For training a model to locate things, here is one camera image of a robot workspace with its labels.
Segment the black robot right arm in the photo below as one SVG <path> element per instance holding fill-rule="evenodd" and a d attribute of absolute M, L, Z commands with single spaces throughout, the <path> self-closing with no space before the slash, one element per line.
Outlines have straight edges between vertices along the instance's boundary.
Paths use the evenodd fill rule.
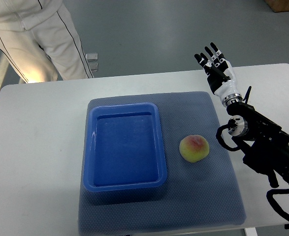
<path fill-rule="evenodd" d="M 216 138 L 229 151 L 241 150 L 243 163 L 259 174 L 268 177 L 271 190 L 266 198 L 271 207 L 289 222 L 285 212 L 274 198 L 289 196 L 289 134 L 257 112 L 245 97 L 237 93 L 224 96 L 222 104 L 231 116 L 227 124 L 218 128 Z"/>

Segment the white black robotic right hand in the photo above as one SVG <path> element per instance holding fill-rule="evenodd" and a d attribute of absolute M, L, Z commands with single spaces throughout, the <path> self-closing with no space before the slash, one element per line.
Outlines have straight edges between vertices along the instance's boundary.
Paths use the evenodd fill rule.
<path fill-rule="evenodd" d="M 220 98 L 224 107 L 243 101 L 237 89 L 237 78 L 230 62 L 213 42 L 210 43 L 210 47 L 206 46 L 204 49 L 206 55 L 200 53 L 195 54 L 194 57 L 207 75 L 211 92 Z"/>

